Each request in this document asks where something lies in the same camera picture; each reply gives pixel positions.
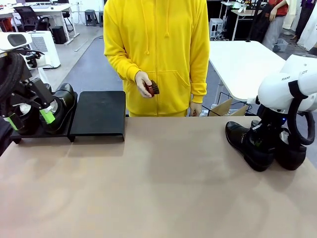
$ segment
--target red brush handle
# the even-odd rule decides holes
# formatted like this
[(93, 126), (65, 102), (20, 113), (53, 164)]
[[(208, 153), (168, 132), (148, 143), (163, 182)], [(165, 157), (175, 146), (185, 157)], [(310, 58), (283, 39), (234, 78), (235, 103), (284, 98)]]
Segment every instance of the red brush handle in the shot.
[(152, 97), (154, 97), (154, 91), (152, 86), (147, 85), (146, 83), (144, 84), (146, 90), (151, 94)]

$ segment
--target brush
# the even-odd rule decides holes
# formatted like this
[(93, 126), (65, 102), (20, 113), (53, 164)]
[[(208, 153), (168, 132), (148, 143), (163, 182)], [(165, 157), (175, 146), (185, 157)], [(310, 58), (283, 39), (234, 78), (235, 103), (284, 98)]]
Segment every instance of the brush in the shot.
[(159, 87), (158, 85), (151, 80), (152, 85), (147, 85), (146, 83), (144, 84), (146, 90), (151, 94), (152, 97), (154, 97), (155, 94), (159, 94)]

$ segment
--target black pole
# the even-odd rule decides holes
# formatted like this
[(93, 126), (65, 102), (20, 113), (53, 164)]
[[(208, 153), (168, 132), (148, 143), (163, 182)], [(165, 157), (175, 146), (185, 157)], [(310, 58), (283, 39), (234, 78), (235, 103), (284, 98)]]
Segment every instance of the black pole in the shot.
[(262, 0), (258, 0), (257, 6), (256, 6), (256, 11), (255, 11), (254, 16), (253, 16), (253, 21), (252, 21), (251, 29), (250, 29), (250, 32), (249, 32), (249, 35), (248, 35), (248, 37), (247, 37), (246, 42), (250, 42), (250, 41), (251, 41), (251, 35), (252, 35), (252, 32), (253, 32), (254, 25), (256, 24), (256, 18), (257, 18), (259, 9), (260, 9), (260, 7), (261, 7), (261, 3), (262, 3)]

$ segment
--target hand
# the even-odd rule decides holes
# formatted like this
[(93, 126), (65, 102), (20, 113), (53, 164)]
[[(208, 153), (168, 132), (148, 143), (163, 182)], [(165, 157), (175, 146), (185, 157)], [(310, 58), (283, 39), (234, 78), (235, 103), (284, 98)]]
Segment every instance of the hand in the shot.
[(152, 95), (146, 90), (144, 84), (151, 86), (152, 82), (149, 80), (148, 74), (142, 71), (137, 72), (135, 75), (135, 82), (138, 86), (138, 90), (144, 98), (151, 98)]
[(201, 103), (190, 103), (190, 117), (199, 117), (202, 113), (202, 104)]
[(273, 22), (275, 17), (276, 17), (276, 13), (277, 13), (277, 9), (276, 8), (273, 8), (273, 10), (271, 11), (271, 14), (269, 16), (269, 21), (270, 22)]

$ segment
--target green tape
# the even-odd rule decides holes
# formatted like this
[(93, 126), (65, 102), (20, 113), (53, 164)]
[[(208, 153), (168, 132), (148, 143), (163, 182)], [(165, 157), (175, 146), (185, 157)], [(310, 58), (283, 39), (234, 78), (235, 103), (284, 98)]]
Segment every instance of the green tape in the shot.
[(16, 128), (16, 126), (15, 126), (15, 124), (13, 123), (13, 121), (11, 120), (11, 118), (6, 118), (6, 121), (7, 121), (8, 123), (10, 123), (10, 125), (12, 126), (12, 128), (13, 128), (14, 130), (18, 130), (18, 128)]
[(47, 124), (51, 124), (53, 121), (55, 121), (55, 117), (52, 112), (46, 113), (44, 109), (40, 110), (40, 113), (44, 117)]

